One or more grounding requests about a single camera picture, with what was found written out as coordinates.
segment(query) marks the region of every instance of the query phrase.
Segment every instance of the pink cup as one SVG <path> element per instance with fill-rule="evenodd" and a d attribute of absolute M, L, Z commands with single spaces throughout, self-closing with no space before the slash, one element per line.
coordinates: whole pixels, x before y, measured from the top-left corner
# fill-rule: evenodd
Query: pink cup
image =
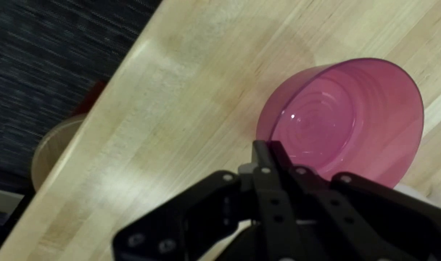
<path fill-rule="evenodd" d="M 424 106 L 398 66 L 360 59 L 302 72 L 267 101 L 257 138 L 281 141 L 294 164 L 326 180 L 352 172 L 395 188 L 423 138 Z"/>

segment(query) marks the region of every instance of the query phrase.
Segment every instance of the plastic cup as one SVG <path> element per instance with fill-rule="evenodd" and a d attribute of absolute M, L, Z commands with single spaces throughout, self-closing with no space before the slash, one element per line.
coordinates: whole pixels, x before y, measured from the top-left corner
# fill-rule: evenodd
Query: plastic cup
<path fill-rule="evenodd" d="M 401 67 L 376 59 L 302 72 L 267 101 L 257 138 L 326 180 L 350 172 L 395 188 L 423 138 L 424 106 Z"/>

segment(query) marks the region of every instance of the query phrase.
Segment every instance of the wooden table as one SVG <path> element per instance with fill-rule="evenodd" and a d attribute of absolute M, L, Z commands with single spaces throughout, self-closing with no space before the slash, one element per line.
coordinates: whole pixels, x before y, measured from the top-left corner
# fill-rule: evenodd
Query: wooden table
<path fill-rule="evenodd" d="M 391 60 L 420 85 L 426 135 L 404 183 L 441 196 L 441 0 L 166 0 L 0 260 L 112 260 L 120 228 L 249 163 L 283 80 L 356 57 Z"/>

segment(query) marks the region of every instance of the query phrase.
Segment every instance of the beige object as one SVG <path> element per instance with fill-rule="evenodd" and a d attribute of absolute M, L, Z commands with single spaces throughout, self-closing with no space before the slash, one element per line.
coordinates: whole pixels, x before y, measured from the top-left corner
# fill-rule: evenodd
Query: beige object
<path fill-rule="evenodd" d="M 31 179 L 35 191 L 43 186 L 47 176 L 64 153 L 66 147 L 76 135 L 85 118 L 85 115 L 80 115 L 62 122 L 59 127 L 51 130 L 40 143 L 35 150 L 31 169 Z"/>
<path fill-rule="evenodd" d="M 166 0 L 0 260 L 112 260 L 131 221 L 249 163 L 283 80 L 356 57 L 391 60 L 420 85 L 426 140 L 404 183 L 430 193 L 441 183 L 441 0 Z"/>

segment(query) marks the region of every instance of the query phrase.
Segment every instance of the gray carpet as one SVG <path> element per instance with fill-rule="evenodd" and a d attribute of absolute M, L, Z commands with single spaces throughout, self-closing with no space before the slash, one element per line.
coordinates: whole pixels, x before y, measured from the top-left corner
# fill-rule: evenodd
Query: gray carpet
<path fill-rule="evenodd" d="M 40 140 L 109 79 L 154 0 L 0 0 L 0 169 L 28 176 Z"/>

